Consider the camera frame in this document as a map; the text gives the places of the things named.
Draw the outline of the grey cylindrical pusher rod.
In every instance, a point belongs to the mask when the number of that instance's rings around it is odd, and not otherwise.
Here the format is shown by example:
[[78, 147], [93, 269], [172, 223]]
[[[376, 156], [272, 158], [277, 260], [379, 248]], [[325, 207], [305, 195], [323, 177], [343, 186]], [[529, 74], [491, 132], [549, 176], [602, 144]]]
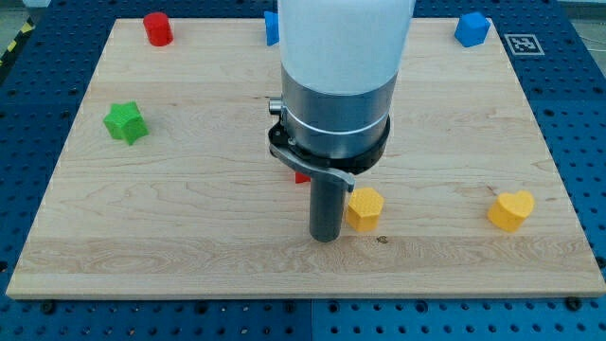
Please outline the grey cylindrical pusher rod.
[[339, 237], [347, 191], [346, 172], [321, 171], [312, 177], [309, 229], [315, 240], [332, 242]]

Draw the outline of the black clamp with grey lever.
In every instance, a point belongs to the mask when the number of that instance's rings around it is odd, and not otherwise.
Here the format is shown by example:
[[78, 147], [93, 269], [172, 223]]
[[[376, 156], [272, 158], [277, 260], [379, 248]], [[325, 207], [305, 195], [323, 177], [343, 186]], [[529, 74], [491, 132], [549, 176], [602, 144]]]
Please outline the black clamp with grey lever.
[[269, 130], [269, 151], [283, 164], [312, 180], [333, 183], [341, 190], [352, 192], [355, 187], [354, 176], [371, 169], [383, 156], [390, 130], [391, 118], [387, 117], [380, 139], [370, 149], [349, 158], [332, 159], [292, 145], [289, 142], [291, 137], [279, 121]]

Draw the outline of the blue block behind arm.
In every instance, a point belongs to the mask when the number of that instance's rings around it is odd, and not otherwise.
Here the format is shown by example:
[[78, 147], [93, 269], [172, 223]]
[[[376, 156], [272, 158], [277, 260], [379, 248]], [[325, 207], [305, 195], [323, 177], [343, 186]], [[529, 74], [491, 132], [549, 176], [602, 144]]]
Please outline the blue block behind arm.
[[272, 46], [279, 42], [279, 16], [277, 12], [265, 11], [264, 24], [266, 32], [266, 45]]

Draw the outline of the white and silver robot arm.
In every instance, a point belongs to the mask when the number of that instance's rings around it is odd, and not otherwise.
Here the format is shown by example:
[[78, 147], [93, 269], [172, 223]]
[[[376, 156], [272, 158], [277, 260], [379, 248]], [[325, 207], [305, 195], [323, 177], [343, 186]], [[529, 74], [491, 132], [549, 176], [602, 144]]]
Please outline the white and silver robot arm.
[[311, 179], [309, 231], [340, 235], [355, 175], [383, 156], [415, 0], [277, 4], [281, 94], [270, 154]]

